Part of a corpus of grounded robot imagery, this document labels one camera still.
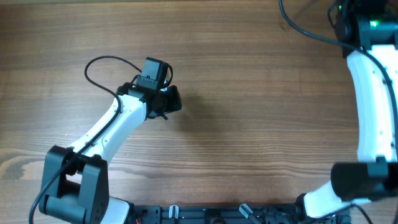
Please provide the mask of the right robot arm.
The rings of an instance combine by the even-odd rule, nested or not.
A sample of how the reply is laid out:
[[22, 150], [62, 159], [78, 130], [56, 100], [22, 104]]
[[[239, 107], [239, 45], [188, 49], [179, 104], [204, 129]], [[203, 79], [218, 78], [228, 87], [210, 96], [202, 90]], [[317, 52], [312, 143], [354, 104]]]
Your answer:
[[389, 1], [335, 1], [329, 19], [356, 95], [356, 162], [338, 162], [329, 182], [301, 198], [304, 218], [397, 196], [397, 8]]

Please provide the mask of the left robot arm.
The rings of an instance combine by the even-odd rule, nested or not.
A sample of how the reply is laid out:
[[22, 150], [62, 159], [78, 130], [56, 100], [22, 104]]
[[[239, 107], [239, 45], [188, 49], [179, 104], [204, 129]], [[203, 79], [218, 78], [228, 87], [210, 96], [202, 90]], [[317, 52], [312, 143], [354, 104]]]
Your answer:
[[29, 223], [36, 210], [68, 223], [140, 222], [133, 203], [110, 196], [108, 166], [145, 120], [182, 108], [173, 75], [168, 63], [146, 58], [138, 75], [110, 93], [113, 104], [87, 133], [68, 147], [48, 151]]

